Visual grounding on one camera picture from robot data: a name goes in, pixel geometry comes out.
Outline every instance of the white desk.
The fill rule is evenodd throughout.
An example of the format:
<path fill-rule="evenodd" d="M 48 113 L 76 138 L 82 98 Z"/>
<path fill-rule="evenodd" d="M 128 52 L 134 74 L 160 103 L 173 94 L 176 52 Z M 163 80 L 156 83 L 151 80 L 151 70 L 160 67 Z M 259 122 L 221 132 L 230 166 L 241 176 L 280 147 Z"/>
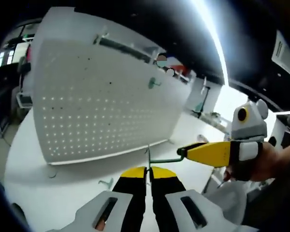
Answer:
<path fill-rule="evenodd" d="M 196 141 L 198 134 L 209 141 L 222 141 L 224 134 L 206 123 L 183 113 L 174 130 L 170 144 L 165 142 L 151 148 L 153 158 L 178 158 L 178 147 Z M 35 232 L 60 229 L 74 220 L 75 212 L 107 187 L 99 180 L 118 180 L 130 167 L 147 166 L 144 149 L 120 156 L 86 163 L 49 167 L 43 159 L 38 142 L 33 110 L 31 109 L 12 142 L 9 152 L 4 187 L 11 203 L 24 211 L 28 224 Z M 183 160 L 179 163 L 158 164 L 168 168 L 183 182 L 186 189 L 201 192 L 211 175 L 212 167 Z M 49 178 L 49 173 L 57 172 Z M 141 231 L 159 231 L 152 210 L 150 188 L 147 188 L 146 212 Z"/>

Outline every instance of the white pegboard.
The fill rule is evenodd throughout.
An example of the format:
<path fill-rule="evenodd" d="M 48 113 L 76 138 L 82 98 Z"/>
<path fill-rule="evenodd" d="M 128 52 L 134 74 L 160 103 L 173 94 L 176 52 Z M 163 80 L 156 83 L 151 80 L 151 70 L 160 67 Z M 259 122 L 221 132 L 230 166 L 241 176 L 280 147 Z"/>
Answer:
<path fill-rule="evenodd" d="M 102 159 L 170 138 L 190 87 L 101 45 L 44 41 L 34 70 L 34 121 L 45 160 Z M 160 86 L 148 88 L 155 77 Z"/>

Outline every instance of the black ceiling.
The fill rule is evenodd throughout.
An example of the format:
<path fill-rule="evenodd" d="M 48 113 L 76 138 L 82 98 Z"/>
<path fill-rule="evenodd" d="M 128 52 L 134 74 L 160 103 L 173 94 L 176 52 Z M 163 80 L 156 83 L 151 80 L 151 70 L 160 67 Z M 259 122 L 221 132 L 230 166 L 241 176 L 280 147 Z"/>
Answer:
<path fill-rule="evenodd" d="M 76 6 L 78 12 L 100 16 L 133 29 L 156 42 L 196 73 L 205 74 L 210 81 L 223 84 L 214 42 L 192 1 L 35 1 L 23 9 L 19 20 L 42 17 L 54 5 Z M 281 109 L 290 110 L 290 76 L 271 62 L 276 29 L 285 23 L 271 16 L 261 0 L 204 2 L 212 14 L 221 41 L 229 78 L 258 92 L 263 91 L 262 94 Z M 277 8 L 273 9 L 273 14 L 276 14 Z M 281 30 L 290 35 L 290 30 Z M 283 73 L 285 78 L 277 78 L 277 72 Z M 247 89 L 243 90 L 243 86 L 231 85 L 252 94 Z"/>

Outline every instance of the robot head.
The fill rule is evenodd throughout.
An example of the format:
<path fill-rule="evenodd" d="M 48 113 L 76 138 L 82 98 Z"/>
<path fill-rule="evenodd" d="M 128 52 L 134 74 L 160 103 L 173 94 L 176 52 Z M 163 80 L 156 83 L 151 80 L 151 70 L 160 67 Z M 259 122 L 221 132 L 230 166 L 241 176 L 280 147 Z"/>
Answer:
<path fill-rule="evenodd" d="M 267 136 L 268 107 L 263 100 L 249 101 L 235 109 L 231 125 L 232 140 L 263 140 Z"/>

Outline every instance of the office floor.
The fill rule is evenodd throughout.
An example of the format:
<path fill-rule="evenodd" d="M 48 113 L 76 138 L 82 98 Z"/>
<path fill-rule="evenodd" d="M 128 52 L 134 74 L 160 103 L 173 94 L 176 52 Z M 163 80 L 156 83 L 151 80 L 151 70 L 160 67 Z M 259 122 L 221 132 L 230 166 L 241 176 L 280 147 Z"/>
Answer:
<path fill-rule="evenodd" d="M 4 139 L 0 139 L 0 182 L 2 185 L 4 180 L 5 164 L 9 154 L 10 145 L 12 144 L 14 136 L 16 135 L 18 126 L 18 124 L 9 125 L 4 134 Z"/>

